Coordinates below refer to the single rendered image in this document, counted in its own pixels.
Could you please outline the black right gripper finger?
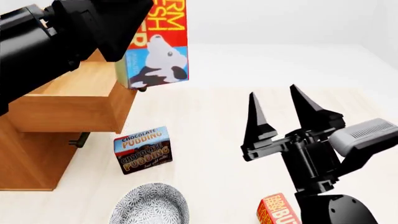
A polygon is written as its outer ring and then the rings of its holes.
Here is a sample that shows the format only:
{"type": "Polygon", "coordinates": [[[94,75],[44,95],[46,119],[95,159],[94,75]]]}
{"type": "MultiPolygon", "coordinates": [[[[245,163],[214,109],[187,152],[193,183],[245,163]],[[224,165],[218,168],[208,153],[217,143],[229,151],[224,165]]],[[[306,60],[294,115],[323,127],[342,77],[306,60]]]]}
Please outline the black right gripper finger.
{"type": "Polygon", "coordinates": [[[341,113],[330,111],[316,104],[296,85],[290,86],[290,94],[301,128],[311,131],[324,131],[331,128],[345,128],[341,113]]]}
{"type": "Polygon", "coordinates": [[[277,131],[267,122],[256,95],[250,93],[243,149],[259,149],[271,145],[275,136],[277,131]]]}

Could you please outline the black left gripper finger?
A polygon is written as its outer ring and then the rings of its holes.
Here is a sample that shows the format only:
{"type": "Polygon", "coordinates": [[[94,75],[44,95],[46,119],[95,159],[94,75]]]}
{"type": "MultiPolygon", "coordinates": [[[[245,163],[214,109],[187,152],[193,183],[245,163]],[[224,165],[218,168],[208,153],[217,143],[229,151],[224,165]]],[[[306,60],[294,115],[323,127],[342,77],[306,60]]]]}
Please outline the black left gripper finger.
{"type": "Polygon", "coordinates": [[[93,37],[107,62],[122,59],[135,33],[154,5],[153,0],[91,0],[93,37]]]}

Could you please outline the milk carton with cow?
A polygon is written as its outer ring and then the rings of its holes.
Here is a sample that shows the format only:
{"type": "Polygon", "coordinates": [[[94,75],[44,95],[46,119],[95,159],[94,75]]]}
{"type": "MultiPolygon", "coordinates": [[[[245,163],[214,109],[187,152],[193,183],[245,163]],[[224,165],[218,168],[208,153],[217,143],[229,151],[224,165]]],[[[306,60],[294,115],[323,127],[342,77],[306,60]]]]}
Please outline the milk carton with cow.
{"type": "Polygon", "coordinates": [[[152,0],[154,5],[123,58],[115,63],[127,89],[189,80],[187,0],[152,0]]]}

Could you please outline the red butter box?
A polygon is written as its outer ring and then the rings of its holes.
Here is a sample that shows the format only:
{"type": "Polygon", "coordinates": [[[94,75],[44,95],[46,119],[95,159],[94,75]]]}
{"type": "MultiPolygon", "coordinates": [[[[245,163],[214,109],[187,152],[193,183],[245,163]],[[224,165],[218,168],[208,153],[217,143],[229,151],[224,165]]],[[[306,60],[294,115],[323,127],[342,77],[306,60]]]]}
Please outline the red butter box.
{"type": "Polygon", "coordinates": [[[262,198],[256,216],[260,224],[302,224],[282,193],[262,198]]]}

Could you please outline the open wooden drawer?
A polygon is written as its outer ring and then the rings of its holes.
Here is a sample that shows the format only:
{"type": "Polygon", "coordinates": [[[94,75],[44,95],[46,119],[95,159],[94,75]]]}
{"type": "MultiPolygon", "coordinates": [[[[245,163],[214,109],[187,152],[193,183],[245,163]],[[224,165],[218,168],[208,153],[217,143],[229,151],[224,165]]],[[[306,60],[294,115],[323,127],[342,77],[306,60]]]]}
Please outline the open wooden drawer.
{"type": "Polygon", "coordinates": [[[137,92],[116,79],[99,51],[73,72],[13,101],[0,128],[33,133],[121,133],[137,92]]]}

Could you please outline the wooden cabinet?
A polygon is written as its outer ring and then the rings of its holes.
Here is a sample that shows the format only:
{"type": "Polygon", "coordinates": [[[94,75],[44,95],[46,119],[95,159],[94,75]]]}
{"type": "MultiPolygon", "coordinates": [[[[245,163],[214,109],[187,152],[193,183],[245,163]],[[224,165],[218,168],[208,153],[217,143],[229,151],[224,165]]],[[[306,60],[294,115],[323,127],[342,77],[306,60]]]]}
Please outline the wooden cabinet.
{"type": "Polygon", "coordinates": [[[0,191],[51,191],[77,148],[79,133],[19,132],[0,128],[0,191]]]}

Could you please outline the chocolate pudding box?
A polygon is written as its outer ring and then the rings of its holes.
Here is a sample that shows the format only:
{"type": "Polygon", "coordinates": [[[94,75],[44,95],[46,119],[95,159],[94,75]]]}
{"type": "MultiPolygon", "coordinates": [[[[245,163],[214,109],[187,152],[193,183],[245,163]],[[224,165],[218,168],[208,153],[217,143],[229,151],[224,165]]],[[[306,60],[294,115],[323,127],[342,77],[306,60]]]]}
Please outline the chocolate pudding box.
{"type": "Polygon", "coordinates": [[[170,136],[165,126],[116,138],[113,146],[124,175],[173,160],[170,136]]]}

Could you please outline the black white patterned bowl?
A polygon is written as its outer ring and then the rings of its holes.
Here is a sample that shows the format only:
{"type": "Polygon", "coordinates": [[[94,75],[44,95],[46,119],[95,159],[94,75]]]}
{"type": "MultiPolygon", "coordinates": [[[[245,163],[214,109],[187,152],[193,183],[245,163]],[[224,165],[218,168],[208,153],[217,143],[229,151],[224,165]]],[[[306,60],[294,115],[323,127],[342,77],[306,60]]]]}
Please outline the black white patterned bowl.
{"type": "Polygon", "coordinates": [[[190,212],[179,190],[154,182],[124,195],[116,203],[108,224],[190,224],[190,212]]]}

